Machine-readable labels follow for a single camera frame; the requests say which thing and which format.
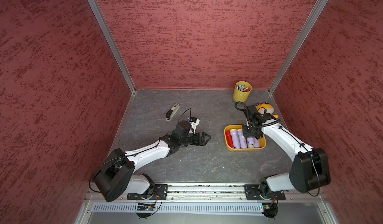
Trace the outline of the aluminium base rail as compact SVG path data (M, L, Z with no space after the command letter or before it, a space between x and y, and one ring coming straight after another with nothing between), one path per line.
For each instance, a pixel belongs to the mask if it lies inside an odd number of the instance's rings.
M298 191L279 191L270 200L256 194L256 185L243 183L167 183L156 186L160 198L156 201L159 213L263 216L268 203L306 204L314 209L325 224L336 224L338 220L324 194L317 197ZM89 192L75 221L88 224L92 214L137 213L138 204L144 202L137 194L123 194L113 202L106 202L101 194Z

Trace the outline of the yellow plastic storage tray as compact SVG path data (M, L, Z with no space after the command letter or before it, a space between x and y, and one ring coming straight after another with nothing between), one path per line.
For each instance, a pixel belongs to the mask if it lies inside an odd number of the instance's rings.
M227 135L226 135L226 132L229 132L231 129L239 129L241 128L242 125L229 125L227 126L225 129L224 129L224 138L225 138L225 144L226 144L226 148L231 151L231 152L246 152L246 151L259 151L261 149L264 149L267 145L266 143L266 135L263 135L263 137L261 139L259 139L259 145L260 147L259 148L247 148L247 149L234 149L232 148L230 145L229 145L229 140L227 138Z

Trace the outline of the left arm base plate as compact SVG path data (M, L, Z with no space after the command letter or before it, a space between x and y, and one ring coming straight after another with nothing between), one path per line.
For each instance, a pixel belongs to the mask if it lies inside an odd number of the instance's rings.
M127 200L136 201L155 201L155 200L166 200L168 193L167 184L155 184L151 185L148 190L143 194L129 193L127 194Z

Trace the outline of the grey white stapler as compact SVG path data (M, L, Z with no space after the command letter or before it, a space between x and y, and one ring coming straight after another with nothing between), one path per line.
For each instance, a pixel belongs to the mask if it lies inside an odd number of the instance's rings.
M173 117L175 116L175 114L177 113L177 111L179 110L180 108L180 105L178 103L176 103L175 105L173 105L166 113L166 121L171 121L173 119Z

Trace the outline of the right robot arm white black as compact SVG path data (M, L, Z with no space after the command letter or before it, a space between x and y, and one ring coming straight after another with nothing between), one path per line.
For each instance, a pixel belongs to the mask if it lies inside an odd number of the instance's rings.
M331 183L328 155L322 148L313 148L297 138L279 121L259 126L242 125L245 138L260 139L270 137L292 160L289 172L262 178L258 186L258 195L264 200L271 200L281 191L298 191L318 196L320 189Z

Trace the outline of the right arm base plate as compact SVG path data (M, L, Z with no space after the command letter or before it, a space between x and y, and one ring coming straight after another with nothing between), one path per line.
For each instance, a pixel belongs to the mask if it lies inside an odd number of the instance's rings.
M260 185L244 185L244 193L248 201L285 201L286 197L283 191L271 191L266 183Z

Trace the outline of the purple flashlight top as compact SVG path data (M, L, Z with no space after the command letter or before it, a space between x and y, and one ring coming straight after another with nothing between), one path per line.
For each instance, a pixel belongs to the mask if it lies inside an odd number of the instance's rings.
M254 138L253 137L248 137L246 138L247 141L247 148L254 148Z

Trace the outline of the yellow-green pen cup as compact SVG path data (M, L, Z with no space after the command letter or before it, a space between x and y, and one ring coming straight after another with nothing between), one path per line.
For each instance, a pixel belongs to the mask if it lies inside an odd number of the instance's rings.
M252 91L252 86L246 81L239 81L235 84L233 100L235 102L246 102Z

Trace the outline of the orange plush toy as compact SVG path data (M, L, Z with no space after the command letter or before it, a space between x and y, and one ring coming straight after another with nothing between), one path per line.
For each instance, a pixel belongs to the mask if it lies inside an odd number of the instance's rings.
M274 107L271 104L269 104L268 102L257 103L255 106L256 106L256 109L259 113L261 113L261 114L269 113L273 117L279 118L279 116L274 113Z

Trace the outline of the purple flashlight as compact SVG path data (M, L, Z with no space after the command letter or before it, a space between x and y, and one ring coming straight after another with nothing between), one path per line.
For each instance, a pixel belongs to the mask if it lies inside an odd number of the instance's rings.
M240 149L240 141L238 136L238 130L237 129L230 129L230 135L233 143L233 149Z
M253 137L248 137L246 138L247 141L247 148L254 148L254 138Z
M240 143L240 148L241 149L247 149L248 146L247 146L247 140L246 138L243 136L243 129L238 129L237 130L237 134L238 134L238 139L239 139L239 143Z
M260 148L260 143L259 143L259 140L254 138L254 144L253 144L253 147L254 148Z

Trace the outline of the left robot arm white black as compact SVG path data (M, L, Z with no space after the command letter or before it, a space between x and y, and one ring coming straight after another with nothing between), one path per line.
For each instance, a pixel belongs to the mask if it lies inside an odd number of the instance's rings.
M205 132L197 133L195 130L198 125L199 120L191 117L178 122L171 134L159 137L153 144L133 151L122 151L120 148L113 150L89 179L88 184L94 183L97 189L89 189L101 193L107 202L124 194L128 197L137 195L144 200L155 199L155 182L147 174L135 175L135 172L181 148L207 145L211 136Z

